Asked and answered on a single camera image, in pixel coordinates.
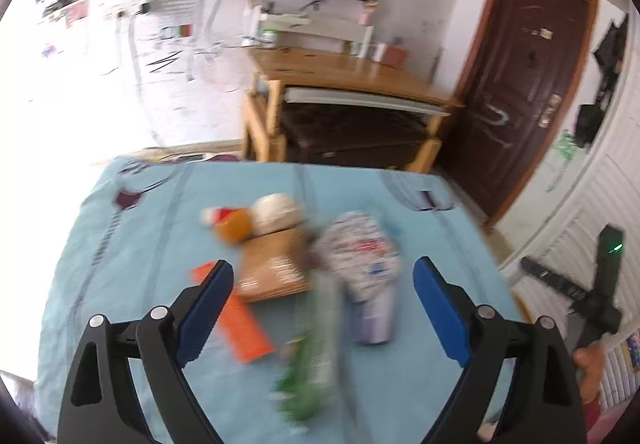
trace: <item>wall socket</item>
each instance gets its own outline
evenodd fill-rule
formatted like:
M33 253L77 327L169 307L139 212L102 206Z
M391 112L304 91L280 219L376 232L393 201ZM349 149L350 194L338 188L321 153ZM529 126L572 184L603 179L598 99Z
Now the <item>wall socket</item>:
M152 2L152 0L132 0L129 2L125 2L124 4L105 6L102 18L103 20L115 20L119 12L124 12L123 18L130 17L132 15L135 15L140 10L140 6L145 2ZM152 2L152 11L156 11L156 9L154 9L154 3L155 1Z

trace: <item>table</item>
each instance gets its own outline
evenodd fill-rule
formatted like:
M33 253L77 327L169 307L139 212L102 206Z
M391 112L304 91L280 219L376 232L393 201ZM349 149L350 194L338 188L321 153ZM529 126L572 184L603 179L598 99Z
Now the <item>table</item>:
M123 210L118 224L115 198L121 190L144 190ZM183 163L140 165L118 158L104 171L69 234L42 320L36 408L44 427L56 432L60 400L75 345L95 313L112 323L139 319L156 305L170 305L192 285L190 270L224 259L239 263L237 247L221 243L199 222L209 206L249 206L269 193L284 192L303 204L309 225L322 229L346 211L366 211L382 225L401 257L398 316L386 345L349 344L346 359L353 394L374 444L417 444L452 392L460 368L449 360L415 294L414 262L428 256L450 283L461 285L476 304L493 305L507 319L519 319L509 289L464 210L415 211L420 190L448 203L446 183L432 175L297 164ZM105 234L111 231L103 249ZM95 264L95 255L101 259ZM69 323L71 306L93 273ZM276 345L295 335L296 298L252 305ZM139 361L134 383L150 428L170 442ZM345 440L344 410L329 405L310 421L309 432L292 432L275 410L270 392L284 373L275 355L239 364L217 328L200 357L184 370L204 412L227 444L351 444ZM499 383L504 399L509 377Z
M453 110L462 103L430 86L418 76L348 54L319 50L281 48L250 49L255 65L254 84L244 99L242 153L257 161L286 160L287 140L280 130L280 112L287 87L313 87L366 92L403 98ZM258 82L268 96L257 92ZM428 173L442 146L438 138L441 116L430 116L427 139L407 170Z

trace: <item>brown door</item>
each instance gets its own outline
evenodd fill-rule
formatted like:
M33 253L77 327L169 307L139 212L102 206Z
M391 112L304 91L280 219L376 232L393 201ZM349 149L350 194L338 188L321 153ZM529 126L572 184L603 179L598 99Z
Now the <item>brown door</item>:
M442 164L490 217L533 164L578 65L590 0L495 0Z

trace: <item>metal screw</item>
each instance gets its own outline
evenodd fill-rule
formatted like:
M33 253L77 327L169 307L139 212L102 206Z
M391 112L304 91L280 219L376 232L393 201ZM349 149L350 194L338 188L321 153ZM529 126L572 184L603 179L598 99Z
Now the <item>metal screw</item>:
M153 307L153 309L151 309L151 318L153 319L162 319L167 314L169 314L169 309L167 309L167 307L165 307L164 305Z
M540 325L542 325L547 330L551 330L556 326L556 322L549 318L549 316L542 316L540 318Z
M103 323L104 323L104 316L102 314L96 314L95 316L91 316L91 318L89 318L89 326L93 327L94 329L96 327L99 327Z
M495 310L488 305L481 305L478 307L478 315L483 319L491 319L495 316Z

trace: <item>light blue tablecloth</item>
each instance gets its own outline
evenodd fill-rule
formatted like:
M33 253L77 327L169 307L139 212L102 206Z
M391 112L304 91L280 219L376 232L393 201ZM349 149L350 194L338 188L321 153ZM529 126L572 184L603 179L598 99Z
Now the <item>light blue tablecloth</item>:
M431 176L293 164L142 167L130 159L114 160L82 205L50 290L36 382L42 423L56 432L70 360L91 315L103 313L112 323L138 319L155 305L170 305L191 285L189 271L194 267L217 259L238 263L238 251L200 224L202 208L248 206L266 194L284 192L305 204L317 228L342 212L366 211L398 245L402 271L395 339L380 347L352 345L348 360L354 393L374 442L420 442L460 377L460 368L444 355L414 292L414 262L431 257L446 280L464 287L476 303L490 303L505 318L519 319L494 259L465 212L459 207L413 211L422 189L447 203L444 181ZM254 310L277 344L294 334L292 299L263 302ZM140 362L132 367L154 437L171 442ZM344 442L339 403L315 417L305 434L292 432L269 399L282 372L276 356L236 363L215 329L200 358L185 368L198 401L228 444ZM508 377L502 377L494 408L499 408L507 387Z

